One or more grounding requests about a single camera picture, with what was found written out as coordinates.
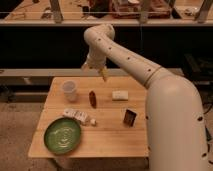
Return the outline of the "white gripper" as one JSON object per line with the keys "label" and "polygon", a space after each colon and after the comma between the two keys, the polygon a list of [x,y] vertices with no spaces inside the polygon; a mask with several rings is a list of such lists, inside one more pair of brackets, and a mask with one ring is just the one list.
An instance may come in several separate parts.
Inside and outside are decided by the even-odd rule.
{"label": "white gripper", "polygon": [[106,60],[105,59],[100,59],[100,58],[92,58],[88,56],[86,58],[86,61],[82,65],[82,69],[96,69],[100,70],[100,74],[103,78],[103,80],[106,82],[108,80],[108,73],[107,73],[107,68],[105,67],[106,65]]}

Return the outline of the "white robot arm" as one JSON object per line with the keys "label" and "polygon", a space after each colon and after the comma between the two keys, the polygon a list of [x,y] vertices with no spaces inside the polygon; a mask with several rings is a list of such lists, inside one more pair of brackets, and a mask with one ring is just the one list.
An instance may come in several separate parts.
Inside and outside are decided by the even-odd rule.
{"label": "white robot arm", "polygon": [[201,96],[188,79],[114,42],[110,24],[84,32],[85,64],[105,67],[107,59],[147,89],[145,114],[150,171],[210,171]]}

